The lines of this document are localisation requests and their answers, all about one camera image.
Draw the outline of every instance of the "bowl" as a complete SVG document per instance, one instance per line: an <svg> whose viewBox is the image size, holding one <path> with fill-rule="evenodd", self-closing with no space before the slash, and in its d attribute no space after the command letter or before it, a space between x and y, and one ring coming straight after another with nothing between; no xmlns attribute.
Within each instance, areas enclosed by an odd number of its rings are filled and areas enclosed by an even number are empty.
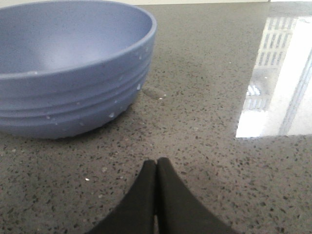
<svg viewBox="0 0 312 234"><path fill-rule="evenodd" d="M0 131L72 137L134 102L156 20L136 6L61 0L0 9Z"/></svg>

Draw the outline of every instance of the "countertop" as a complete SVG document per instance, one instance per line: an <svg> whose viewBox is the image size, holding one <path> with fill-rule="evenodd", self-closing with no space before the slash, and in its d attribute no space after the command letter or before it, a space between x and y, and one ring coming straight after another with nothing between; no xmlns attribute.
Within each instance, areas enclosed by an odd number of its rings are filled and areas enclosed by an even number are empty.
<svg viewBox="0 0 312 234"><path fill-rule="evenodd" d="M167 156L238 232L311 234L312 3L142 7L154 57L125 113L73 138L0 133L0 233L83 233Z"/></svg>

